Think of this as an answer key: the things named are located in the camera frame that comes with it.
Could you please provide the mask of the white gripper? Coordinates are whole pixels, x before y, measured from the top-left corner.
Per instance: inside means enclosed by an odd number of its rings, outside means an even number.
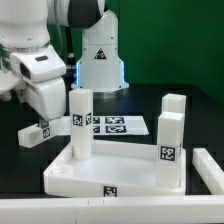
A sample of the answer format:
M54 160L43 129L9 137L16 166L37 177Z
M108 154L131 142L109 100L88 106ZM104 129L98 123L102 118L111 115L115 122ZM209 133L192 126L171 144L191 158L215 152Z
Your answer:
M41 129L49 126L48 120L60 118L65 113L66 88L62 77L41 83L27 83L19 96L42 117L38 121Z

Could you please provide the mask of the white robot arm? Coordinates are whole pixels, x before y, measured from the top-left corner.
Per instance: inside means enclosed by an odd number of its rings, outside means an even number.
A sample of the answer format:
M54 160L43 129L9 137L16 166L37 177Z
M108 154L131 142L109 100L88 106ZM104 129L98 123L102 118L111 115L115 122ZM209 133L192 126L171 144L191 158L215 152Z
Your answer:
M66 108L66 64L49 27L82 31L72 88L114 94L129 87L118 56L118 18L105 0L0 0L0 99L15 91L40 116L40 127Z

